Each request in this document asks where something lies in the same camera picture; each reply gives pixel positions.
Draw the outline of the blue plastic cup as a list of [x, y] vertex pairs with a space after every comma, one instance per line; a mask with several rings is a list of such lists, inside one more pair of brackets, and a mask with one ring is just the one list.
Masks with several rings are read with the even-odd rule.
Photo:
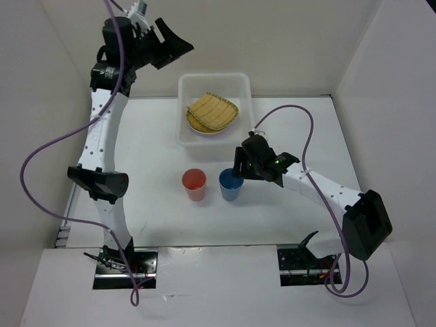
[[228, 202], [234, 201], [239, 196], [244, 179], [233, 176], [233, 169], [226, 168], [219, 175], [219, 186], [222, 198]]

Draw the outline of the fan-shaped bamboo tray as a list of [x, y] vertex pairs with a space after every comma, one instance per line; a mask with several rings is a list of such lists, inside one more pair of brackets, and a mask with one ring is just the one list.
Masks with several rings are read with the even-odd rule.
[[218, 130], [223, 129], [239, 114], [238, 107], [226, 98], [205, 93], [201, 98], [187, 107], [192, 115], [205, 126]]

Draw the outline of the yellow plastic plate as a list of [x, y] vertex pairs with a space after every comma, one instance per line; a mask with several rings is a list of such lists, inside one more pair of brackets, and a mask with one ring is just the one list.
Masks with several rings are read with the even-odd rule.
[[194, 130], [195, 132], [198, 132], [199, 134], [204, 134], [204, 135], [220, 134], [225, 129], [227, 129], [231, 124], [233, 124], [233, 122], [235, 122], [235, 120], [232, 120], [223, 129], [214, 130], [214, 129], [211, 129], [211, 128], [205, 126], [203, 123], [201, 123], [199, 120], [197, 120], [197, 118], [195, 118], [194, 116], [187, 116], [186, 119], [187, 119], [188, 125], [190, 126], [190, 128], [192, 128], [192, 130]]

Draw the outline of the round bamboo tray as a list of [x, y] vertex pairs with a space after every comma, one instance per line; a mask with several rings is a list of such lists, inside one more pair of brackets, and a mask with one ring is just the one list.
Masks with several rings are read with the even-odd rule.
[[195, 118], [194, 115], [192, 115], [192, 113], [190, 113], [190, 111], [186, 111], [186, 119], [187, 119], [187, 122], [188, 122], [190, 128], [192, 128], [193, 130], [195, 130], [198, 133], [201, 133], [201, 134], [216, 134], [216, 133], [218, 133], [217, 130], [210, 129], [210, 128], [206, 127], [205, 125], [203, 125], [199, 120], [197, 120], [197, 118]]

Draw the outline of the purple plastic plate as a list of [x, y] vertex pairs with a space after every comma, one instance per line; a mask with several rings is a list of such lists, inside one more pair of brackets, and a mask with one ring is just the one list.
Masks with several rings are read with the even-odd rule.
[[201, 138], [227, 138], [228, 136], [231, 136], [233, 134], [232, 131], [227, 130], [227, 129], [223, 129], [221, 131], [216, 131], [213, 133], [206, 133], [203, 131], [198, 131], [198, 130], [193, 129], [192, 132], [193, 132], [193, 134], [195, 134], [196, 136], [201, 137]]

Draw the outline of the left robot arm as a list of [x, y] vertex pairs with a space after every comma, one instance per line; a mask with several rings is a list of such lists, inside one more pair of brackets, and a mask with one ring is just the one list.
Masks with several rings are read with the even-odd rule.
[[120, 272], [136, 263], [134, 241], [127, 229], [123, 197], [129, 177], [115, 169], [114, 152], [122, 113], [127, 105], [136, 72], [145, 65], [161, 69], [193, 50], [162, 18], [147, 27], [134, 18], [107, 19], [104, 45], [91, 70], [91, 116], [84, 149], [67, 176], [87, 191], [104, 225], [104, 245], [99, 261]]

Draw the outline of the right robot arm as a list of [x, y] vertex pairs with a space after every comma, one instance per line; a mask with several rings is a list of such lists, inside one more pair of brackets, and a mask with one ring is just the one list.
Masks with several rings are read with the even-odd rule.
[[310, 241], [298, 252], [300, 263], [313, 268], [323, 257], [343, 250], [357, 260], [368, 260], [392, 233], [382, 197], [372, 189], [365, 193], [346, 188], [304, 168], [299, 158], [283, 152], [276, 154], [261, 135], [253, 135], [236, 147], [233, 175], [245, 180], [260, 180], [295, 191], [321, 207], [332, 211], [338, 220], [338, 236], [325, 236]]

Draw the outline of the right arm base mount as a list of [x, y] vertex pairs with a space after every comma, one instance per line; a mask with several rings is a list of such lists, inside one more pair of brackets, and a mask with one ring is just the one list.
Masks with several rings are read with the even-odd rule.
[[277, 247], [277, 259], [281, 287], [323, 285], [330, 276], [335, 255], [322, 259], [315, 258], [307, 249], [298, 245]]

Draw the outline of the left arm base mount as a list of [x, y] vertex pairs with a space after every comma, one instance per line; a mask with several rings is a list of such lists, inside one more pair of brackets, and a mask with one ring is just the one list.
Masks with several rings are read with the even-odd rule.
[[[132, 290], [129, 273], [124, 262], [105, 259], [103, 249], [98, 255], [84, 252], [83, 255], [96, 263], [93, 280], [94, 290]], [[155, 289], [157, 282], [157, 248], [135, 248], [131, 272], [139, 289]]]

